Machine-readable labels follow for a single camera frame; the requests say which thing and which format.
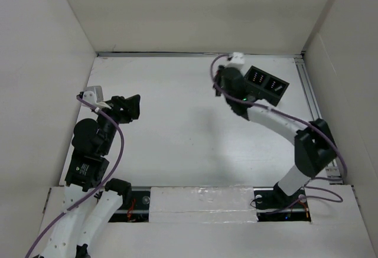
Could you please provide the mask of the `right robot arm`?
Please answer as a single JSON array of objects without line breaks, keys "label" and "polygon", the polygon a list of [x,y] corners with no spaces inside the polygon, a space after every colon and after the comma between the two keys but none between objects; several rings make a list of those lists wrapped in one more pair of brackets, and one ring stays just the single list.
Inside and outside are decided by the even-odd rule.
[{"label": "right robot arm", "polygon": [[339,156],[327,122],[320,118],[307,122],[278,111],[278,99],[264,93],[262,86],[253,85],[238,68],[219,66],[212,75],[216,96],[224,96],[235,114],[281,135],[294,147],[292,168],[271,191],[253,199],[252,205],[275,214],[305,199],[300,189],[318,179]]}]

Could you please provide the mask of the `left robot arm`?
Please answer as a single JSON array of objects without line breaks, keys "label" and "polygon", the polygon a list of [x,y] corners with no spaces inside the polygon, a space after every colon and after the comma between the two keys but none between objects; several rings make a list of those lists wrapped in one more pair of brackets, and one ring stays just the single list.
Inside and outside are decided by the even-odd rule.
[{"label": "left robot arm", "polygon": [[37,237],[40,241],[52,231],[38,257],[90,257],[115,211],[132,202],[131,184],[112,178],[115,170],[107,172],[106,155],[116,134],[120,136],[120,150],[124,150],[125,138],[119,126],[139,118],[140,95],[113,96],[104,102],[88,89],[77,99],[97,114],[97,119],[85,118],[74,126],[62,210]]}]

